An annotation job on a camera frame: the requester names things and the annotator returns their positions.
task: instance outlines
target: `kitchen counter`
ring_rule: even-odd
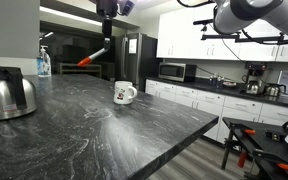
[[[207,79],[196,78],[195,81],[193,82],[177,82],[177,81],[170,81],[170,80],[161,79],[157,77],[147,77],[147,79],[164,82],[168,84],[174,84],[174,85],[183,86],[183,87],[188,87],[192,89],[199,89],[199,90],[214,92],[218,94],[259,101],[262,103],[288,107],[288,97],[285,97],[285,96],[279,96],[279,97],[252,96],[248,94],[241,94],[241,90],[243,89],[243,87],[236,87],[236,88],[224,87],[223,89],[211,88],[210,85],[208,84],[209,81]]]
[[[114,84],[87,75],[26,78],[38,109],[0,121],[0,179],[145,179],[218,122],[142,92],[114,104]]]

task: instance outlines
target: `refrigerator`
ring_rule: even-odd
[[[145,91],[146,77],[158,77],[159,63],[156,58],[157,39],[142,33],[126,34],[115,40],[115,80],[130,81]]]

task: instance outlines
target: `wooden floor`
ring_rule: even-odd
[[[252,163],[244,168],[237,166],[238,156],[230,153],[226,170],[221,170],[224,149],[198,139],[170,162],[166,163],[148,180],[234,180],[244,179],[244,171],[250,172]]]

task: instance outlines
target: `coffee mug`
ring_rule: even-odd
[[[115,82],[114,102],[116,104],[131,104],[137,96],[137,90],[128,81]]]

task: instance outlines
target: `microwave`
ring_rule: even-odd
[[[160,63],[158,77],[180,82],[194,81],[196,65]]]

